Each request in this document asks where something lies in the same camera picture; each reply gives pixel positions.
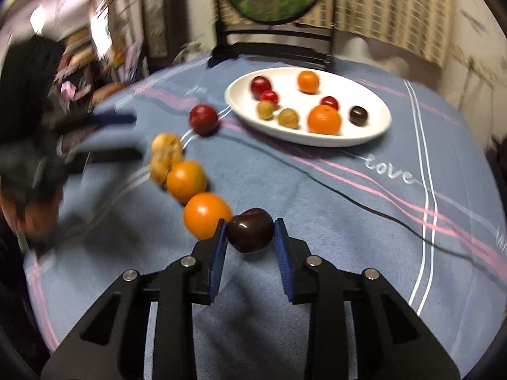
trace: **black jacket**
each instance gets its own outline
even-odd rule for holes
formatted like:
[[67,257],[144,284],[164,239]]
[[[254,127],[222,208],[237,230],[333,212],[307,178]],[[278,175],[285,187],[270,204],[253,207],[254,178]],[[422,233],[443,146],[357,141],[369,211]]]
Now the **black jacket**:
[[0,371],[9,366],[14,371],[20,365],[23,369],[23,363],[16,361],[19,357],[12,349],[38,376],[49,359],[31,308],[23,255],[0,212]]

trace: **cherry tomato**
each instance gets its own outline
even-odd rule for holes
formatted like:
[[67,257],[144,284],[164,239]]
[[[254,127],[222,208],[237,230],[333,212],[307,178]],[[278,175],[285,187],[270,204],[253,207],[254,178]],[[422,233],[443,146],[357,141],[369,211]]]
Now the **cherry tomato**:
[[219,116],[212,106],[198,104],[190,112],[189,124],[197,134],[207,136],[218,127]]
[[260,100],[271,101],[275,105],[275,109],[278,109],[278,101],[279,101],[278,94],[275,93],[273,90],[266,90],[265,92],[263,92],[262,95],[260,96]]
[[258,75],[252,80],[250,89],[252,90],[253,97],[257,101],[260,101],[260,96],[262,96],[262,93],[264,91],[271,90],[271,83],[266,77]]
[[338,103],[338,100],[334,97],[331,96],[324,97],[322,100],[320,100],[320,103],[325,106],[336,108],[336,110],[340,110],[340,103]]

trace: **orange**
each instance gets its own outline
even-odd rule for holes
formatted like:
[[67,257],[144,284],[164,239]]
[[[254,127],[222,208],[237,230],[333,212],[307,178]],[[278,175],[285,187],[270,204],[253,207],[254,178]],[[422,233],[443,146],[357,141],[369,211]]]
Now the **orange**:
[[172,166],[165,187],[180,203],[187,203],[196,194],[206,190],[208,182],[201,165],[196,161],[183,161]]
[[308,115],[308,130],[311,133],[335,136],[340,133],[342,118],[336,108],[321,104]]
[[199,240],[213,237],[221,218],[231,221],[232,212],[227,203],[213,193],[197,194],[183,210],[185,226]]
[[317,92],[320,86],[320,80],[317,74],[313,71],[305,70],[302,71],[298,76],[298,87],[299,90],[306,94],[314,94]]

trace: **ceiling light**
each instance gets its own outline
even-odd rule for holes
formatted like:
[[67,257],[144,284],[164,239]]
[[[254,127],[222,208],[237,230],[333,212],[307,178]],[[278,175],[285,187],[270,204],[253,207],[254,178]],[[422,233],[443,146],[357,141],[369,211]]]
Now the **ceiling light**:
[[30,24],[36,34],[42,33],[42,28],[46,22],[46,10],[41,5],[37,7],[30,16]]

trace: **table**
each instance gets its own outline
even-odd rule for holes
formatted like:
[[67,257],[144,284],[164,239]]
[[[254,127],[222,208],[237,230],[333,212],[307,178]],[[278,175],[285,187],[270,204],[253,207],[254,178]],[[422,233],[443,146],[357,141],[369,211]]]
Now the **table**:
[[[384,100],[392,126],[358,147],[298,146],[252,131],[224,103],[237,77],[283,63],[248,57],[212,69],[206,63],[160,71],[107,99],[100,108],[134,109],[137,125],[103,130],[88,145],[136,140],[149,150],[160,132],[186,133],[197,103],[224,110],[216,135],[187,136],[186,158],[204,165],[212,191],[235,213],[260,206],[283,217],[291,236],[339,269],[379,269],[462,376],[468,373],[501,325],[507,243],[493,176],[458,112],[425,87],[338,61],[336,73]],[[148,151],[138,165],[90,167],[81,180],[69,181],[54,250],[27,260],[32,302],[50,348],[121,272],[161,270],[191,252],[195,239],[183,226],[183,209],[149,181],[149,158]],[[308,320],[308,307],[283,295],[273,250],[242,256],[229,247],[215,303],[194,308],[199,378],[302,378]],[[151,378],[149,364],[145,378]]]

